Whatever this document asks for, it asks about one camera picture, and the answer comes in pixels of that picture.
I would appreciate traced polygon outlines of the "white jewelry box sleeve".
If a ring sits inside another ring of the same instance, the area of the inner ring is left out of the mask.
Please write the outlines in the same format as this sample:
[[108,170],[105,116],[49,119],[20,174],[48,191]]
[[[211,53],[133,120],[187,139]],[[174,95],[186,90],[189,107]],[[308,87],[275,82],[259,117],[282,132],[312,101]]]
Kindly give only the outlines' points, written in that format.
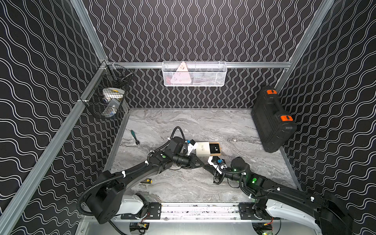
[[209,142],[197,142],[196,147],[197,157],[209,157],[211,155]]

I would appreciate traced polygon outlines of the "tan jewelry box drawer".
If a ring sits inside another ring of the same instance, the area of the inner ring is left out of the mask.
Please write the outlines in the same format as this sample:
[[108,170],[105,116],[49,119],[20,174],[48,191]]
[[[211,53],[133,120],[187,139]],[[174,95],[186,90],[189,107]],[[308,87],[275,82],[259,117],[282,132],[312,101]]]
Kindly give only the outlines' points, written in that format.
[[209,143],[209,150],[211,156],[221,155],[221,147],[219,143]]

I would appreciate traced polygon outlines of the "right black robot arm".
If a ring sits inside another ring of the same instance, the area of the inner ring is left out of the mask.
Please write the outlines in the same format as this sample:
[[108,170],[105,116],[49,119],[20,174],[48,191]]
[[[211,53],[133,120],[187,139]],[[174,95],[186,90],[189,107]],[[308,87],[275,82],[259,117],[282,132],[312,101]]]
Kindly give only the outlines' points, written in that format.
[[258,219],[287,219],[314,229],[322,235],[353,234],[353,218],[345,204],[332,193],[309,194],[285,187],[251,171],[242,157],[230,164],[210,157],[204,169],[214,176],[215,183],[223,179],[237,181],[240,190],[255,200],[251,209]]

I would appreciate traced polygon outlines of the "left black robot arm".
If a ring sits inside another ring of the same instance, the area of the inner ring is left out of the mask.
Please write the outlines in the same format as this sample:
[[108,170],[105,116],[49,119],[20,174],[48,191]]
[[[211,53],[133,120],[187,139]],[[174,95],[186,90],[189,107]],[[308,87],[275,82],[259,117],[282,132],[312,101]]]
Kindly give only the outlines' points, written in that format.
[[95,183],[79,196],[76,204],[79,214],[93,216],[99,224],[123,214],[142,218],[147,214],[149,203],[140,194],[125,195],[127,191],[173,164],[180,169],[204,167],[205,163],[193,153],[196,142],[187,140],[184,135],[175,136],[176,131],[182,131],[182,128],[175,127],[169,140],[148,153],[147,159],[140,164],[116,173],[108,170],[101,173]]

